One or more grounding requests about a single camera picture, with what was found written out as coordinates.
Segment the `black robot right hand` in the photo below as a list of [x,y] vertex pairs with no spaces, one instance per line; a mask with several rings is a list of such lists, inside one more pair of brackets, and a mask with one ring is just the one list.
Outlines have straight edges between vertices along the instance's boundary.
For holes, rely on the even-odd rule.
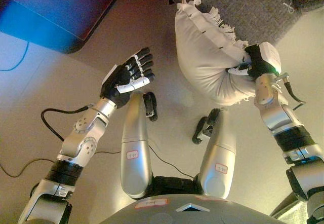
[[281,74],[281,61],[278,50],[269,42],[245,47],[248,58],[237,67],[228,68],[230,74],[250,76],[254,80],[265,73]]

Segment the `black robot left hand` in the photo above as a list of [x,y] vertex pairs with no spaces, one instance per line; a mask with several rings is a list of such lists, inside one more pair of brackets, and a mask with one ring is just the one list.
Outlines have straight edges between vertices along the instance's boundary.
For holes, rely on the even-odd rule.
[[101,98],[111,100],[117,108],[125,106],[132,91],[144,87],[155,78],[153,55],[148,47],[132,55],[121,65],[114,65],[102,82]]

